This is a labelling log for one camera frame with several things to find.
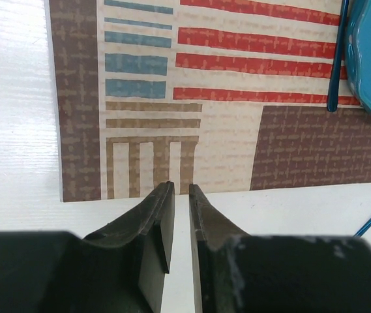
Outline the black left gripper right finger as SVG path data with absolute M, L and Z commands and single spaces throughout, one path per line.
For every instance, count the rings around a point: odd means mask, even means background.
M 189 186 L 196 312 L 371 312 L 358 237 L 250 235 Z

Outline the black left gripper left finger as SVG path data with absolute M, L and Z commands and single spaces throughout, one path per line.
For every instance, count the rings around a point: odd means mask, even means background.
M 83 238 L 0 231 L 0 312 L 160 312 L 174 217 L 167 181 Z

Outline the striped patchwork placemat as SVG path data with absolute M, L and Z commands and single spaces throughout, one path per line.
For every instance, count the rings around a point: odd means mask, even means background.
M 371 183 L 339 1 L 46 1 L 65 202 Z

